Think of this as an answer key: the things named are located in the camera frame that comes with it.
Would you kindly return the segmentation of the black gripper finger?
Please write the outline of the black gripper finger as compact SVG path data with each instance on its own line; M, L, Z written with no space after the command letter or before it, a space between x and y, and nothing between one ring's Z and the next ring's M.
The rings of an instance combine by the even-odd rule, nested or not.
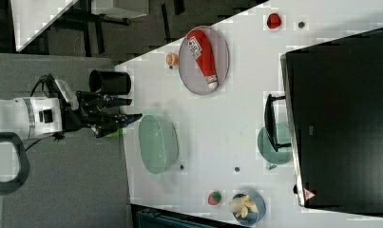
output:
M99 107L114 107L122 105L131 105L132 100L115 96L104 95L96 101Z
M143 116L139 114L107 114L97 123L98 135L109 135L119 129L137 122Z

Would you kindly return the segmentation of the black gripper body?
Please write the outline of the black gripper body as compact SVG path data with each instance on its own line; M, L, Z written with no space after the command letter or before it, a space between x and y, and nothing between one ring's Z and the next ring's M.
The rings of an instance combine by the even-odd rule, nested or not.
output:
M78 103L76 109L73 105L66 101L65 98L61 102L63 129L65 132L74 132L82 128L91 128L95 126L98 118L90 113L93 106L86 106L86 104L99 99L100 95L95 92L77 91L75 93L74 102Z

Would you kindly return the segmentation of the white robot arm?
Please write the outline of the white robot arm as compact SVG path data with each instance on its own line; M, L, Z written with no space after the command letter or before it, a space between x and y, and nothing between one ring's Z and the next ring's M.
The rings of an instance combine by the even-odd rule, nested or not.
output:
M108 113L111 107L130 105L130 99L79 91L49 97L0 99L0 196L21 188L29 177L27 155L44 138L62 140L65 134L89 128L97 138L137 122L143 115Z

